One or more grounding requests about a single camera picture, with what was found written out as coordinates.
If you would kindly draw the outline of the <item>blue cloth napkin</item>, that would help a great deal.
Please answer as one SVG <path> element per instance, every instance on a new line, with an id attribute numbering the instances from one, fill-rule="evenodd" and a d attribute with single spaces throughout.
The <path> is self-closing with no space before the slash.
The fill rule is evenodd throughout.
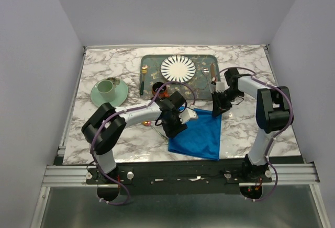
<path id="1" fill-rule="evenodd" d="M 213 117 L 211 111 L 195 109 L 198 119 L 189 121 L 187 129 L 169 139 L 168 151 L 172 153 L 219 160 L 221 116 Z"/>

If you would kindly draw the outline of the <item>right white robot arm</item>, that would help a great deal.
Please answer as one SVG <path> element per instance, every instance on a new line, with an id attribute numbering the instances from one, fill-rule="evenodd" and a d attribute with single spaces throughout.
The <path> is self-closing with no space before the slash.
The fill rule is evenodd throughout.
<path id="1" fill-rule="evenodd" d="M 222 71 L 226 81 L 220 82 L 213 77 L 210 83 L 214 118 L 229 111 L 238 97 L 247 94 L 256 100 L 255 118 L 259 130 L 240 169 L 243 180 L 252 182 L 265 175 L 275 139 L 293 123 L 291 96 L 286 86 L 276 87 L 262 82 L 255 78 L 254 72 L 241 74 L 238 67 Z"/>

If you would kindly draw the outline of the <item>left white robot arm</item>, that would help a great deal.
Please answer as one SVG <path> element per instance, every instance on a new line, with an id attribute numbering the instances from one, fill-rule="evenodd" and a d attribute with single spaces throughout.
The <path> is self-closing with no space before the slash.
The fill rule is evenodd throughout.
<path id="1" fill-rule="evenodd" d="M 179 111 L 186 104 L 179 92 L 174 92 L 165 99 L 156 97 L 132 107 L 116 108 L 108 102 L 102 104 L 81 128 L 86 141 L 91 145 L 90 153 L 99 168 L 99 179 L 106 184 L 115 180 L 117 165 L 113 147 L 125 128 L 144 121 L 160 121 L 165 135 L 172 139 L 187 129 L 187 125 L 181 121 Z"/>

